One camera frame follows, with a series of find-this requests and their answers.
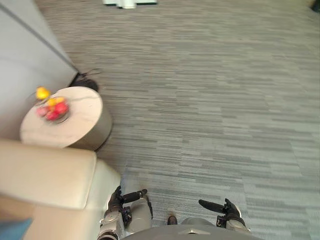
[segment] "chair armrest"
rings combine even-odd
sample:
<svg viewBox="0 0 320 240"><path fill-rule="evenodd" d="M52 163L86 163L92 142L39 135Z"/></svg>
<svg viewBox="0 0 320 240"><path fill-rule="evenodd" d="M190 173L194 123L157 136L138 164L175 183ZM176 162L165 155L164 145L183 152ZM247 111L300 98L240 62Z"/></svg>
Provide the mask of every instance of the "chair armrest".
<svg viewBox="0 0 320 240"><path fill-rule="evenodd" d="M0 194L61 208L83 209L95 174L93 151L0 139Z"/></svg>

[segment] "yellow fruit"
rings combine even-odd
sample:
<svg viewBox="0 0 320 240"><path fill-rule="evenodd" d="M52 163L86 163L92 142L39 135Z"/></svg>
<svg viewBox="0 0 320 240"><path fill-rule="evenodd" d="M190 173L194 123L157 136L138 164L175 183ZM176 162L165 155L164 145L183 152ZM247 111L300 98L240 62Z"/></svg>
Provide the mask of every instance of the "yellow fruit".
<svg viewBox="0 0 320 240"><path fill-rule="evenodd" d="M65 101L65 98L63 96L58 96L58 97L55 98L55 102L57 104L62 103L64 101Z"/></svg>
<svg viewBox="0 0 320 240"><path fill-rule="evenodd" d="M57 101L55 98L50 98L48 101L46 101L46 104L49 106L49 107L52 107L52 106L55 106L57 104Z"/></svg>
<svg viewBox="0 0 320 240"><path fill-rule="evenodd" d="M50 91L45 89L43 86L39 86L36 89L36 98L43 100L50 96Z"/></svg>

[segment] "blue fabric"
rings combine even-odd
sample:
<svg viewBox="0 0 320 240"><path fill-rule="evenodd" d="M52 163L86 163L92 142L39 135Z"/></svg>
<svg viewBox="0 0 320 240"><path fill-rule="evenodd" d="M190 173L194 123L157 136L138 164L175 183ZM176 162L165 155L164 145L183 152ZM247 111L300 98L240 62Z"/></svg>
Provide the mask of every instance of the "blue fabric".
<svg viewBox="0 0 320 240"><path fill-rule="evenodd" d="M31 222L31 218L24 221L0 222L0 240L22 240Z"/></svg>

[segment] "marble tabletop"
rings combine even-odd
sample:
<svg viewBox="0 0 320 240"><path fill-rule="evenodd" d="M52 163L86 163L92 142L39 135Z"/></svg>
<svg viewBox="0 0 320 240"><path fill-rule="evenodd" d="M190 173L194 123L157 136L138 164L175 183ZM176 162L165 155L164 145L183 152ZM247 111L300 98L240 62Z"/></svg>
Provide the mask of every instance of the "marble tabletop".
<svg viewBox="0 0 320 240"><path fill-rule="evenodd" d="M36 107L32 107L20 126L20 138L23 143L65 148L85 136L102 114L102 99L90 88L67 87L58 90L52 96L67 99L68 119L58 124L47 122L36 115Z"/></svg>

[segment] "shoe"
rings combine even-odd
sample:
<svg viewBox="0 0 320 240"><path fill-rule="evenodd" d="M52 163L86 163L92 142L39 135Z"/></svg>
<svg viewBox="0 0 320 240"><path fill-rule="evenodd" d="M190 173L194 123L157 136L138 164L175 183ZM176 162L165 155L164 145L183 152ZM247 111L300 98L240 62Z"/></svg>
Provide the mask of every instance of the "shoe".
<svg viewBox="0 0 320 240"><path fill-rule="evenodd" d="M178 220L175 216L170 216L168 218L168 225L177 225L178 224Z"/></svg>

